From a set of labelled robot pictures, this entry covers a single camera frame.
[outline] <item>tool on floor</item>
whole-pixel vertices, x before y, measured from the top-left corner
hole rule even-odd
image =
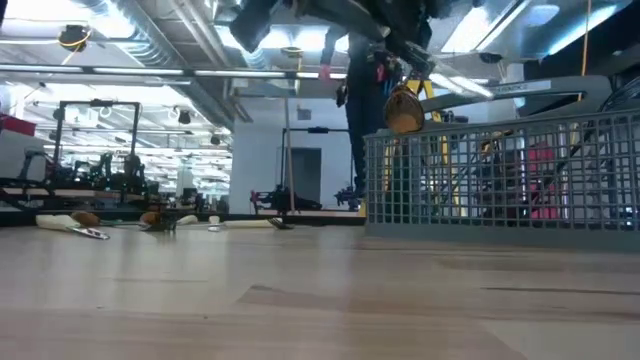
[[[84,227],[125,225],[121,220],[105,221],[96,214],[86,211],[75,211],[71,213],[71,218]]]
[[[275,227],[278,230],[291,230],[293,226],[284,224],[281,218],[271,218],[266,220],[235,220],[220,222],[217,216],[209,218],[209,231],[220,231],[226,229],[268,229]]]
[[[70,231],[93,239],[108,240],[110,237],[100,230],[84,227],[69,215],[36,215],[36,224],[41,229]]]
[[[176,231],[177,221],[159,212],[146,212],[138,224],[142,231]]]

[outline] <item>leg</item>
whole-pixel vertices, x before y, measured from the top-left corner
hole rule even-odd
[[[349,92],[349,99],[345,105],[347,111],[347,123],[349,124],[349,138],[351,140],[351,152],[353,153],[353,165],[356,176],[354,183],[356,192],[364,190],[364,135],[365,121],[364,107],[366,97],[361,89],[353,89]]]
[[[370,87],[366,95],[366,100],[363,101],[366,119],[363,135],[371,135],[380,129],[387,128],[384,121],[384,104],[387,102],[387,96],[380,85]]]

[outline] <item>door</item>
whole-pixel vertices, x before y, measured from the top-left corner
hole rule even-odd
[[[320,202],[320,183],[322,180],[322,149],[292,148],[291,158],[293,159],[293,187],[295,193],[301,198]],[[285,186],[288,186],[288,160],[285,160],[284,166],[284,183]]]

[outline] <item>pipe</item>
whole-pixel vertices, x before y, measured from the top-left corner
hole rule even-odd
[[[103,45],[146,45],[147,42],[139,39],[127,39],[127,38],[91,38],[90,40],[94,44]],[[58,44],[58,38],[50,36],[0,36],[0,44],[4,45],[48,45]]]
[[[187,67],[188,63],[158,29],[137,1],[131,0],[72,0],[91,10],[97,17],[108,17],[114,9],[120,11],[135,27],[132,40],[143,44],[124,45],[122,49],[146,67]],[[208,93],[202,84],[175,86],[175,89],[191,98],[194,106],[216,125],[233,129],[235,111],[228,108],[221,96]]]
[[[220,64],[223,65],[224,67],[229,67],[231,63],[227,58],[227,54],[225,53],[224,46],[222,45],[222,40],[220,40],[220,36],[218,35],[218,33],[217,32],[214,33],[211,31],[211,29],[207,25],[207,22],[202,18],[202,15],[200,15],[200,12],[198,12],[195,6],[193,6],[193,2],[191,0],[184,0],[184,6],[187,8],[187,10],[189,10],[189,12],[191,13],[191,16],[196,21],[196,24],[198,24],[200,31],[202,31],[209,45],[211,46],[215,54],[220,59]]]
[[[173,11],[176,13],[178,18],[182,20],[182,22],[184,23],[184,26],[187,28],[189,33],[191,33],[191,36],[193,36],[193,38],[196,39],[196,42],[198,43],[202,51],[204,51],[204,53],[207,55],[209,60],[211,60],[211,63],[213,64],[213,66],[218,67],[221,64],[222,60],[220,59],[219,56],[217,56],[214,49],[207,43],[205,38],[202,37],[202,34],[198,32],[198,29],[196,29],[196,27],[189,21],[189,18],[187,17],[187,14],[182,9],[182,6],[180,6],[180,4],[178,4],[176,0],[169,0],[169,3],[171,4]]]
[[[109,75],[109,76],[152,76],[162,78],[243,78],[243,79],[286,79],[318,80],[318,74],[305,71],[256,71],[243,69],[230,70],[192,70],[189,68],[142,68],[107,66],[68,66],[0,63],[0,73],[43,73],[65,75]],[[346,74],[331,74],[332,80],[343,80]]]

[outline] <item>gray wire crate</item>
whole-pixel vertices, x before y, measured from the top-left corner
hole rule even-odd
[[[367,231],[426,238],[435,225],[444,235],[456,225],[472,229],[456,236],[478,227],[636,234],[639,125],[635,110],[369,136]]]

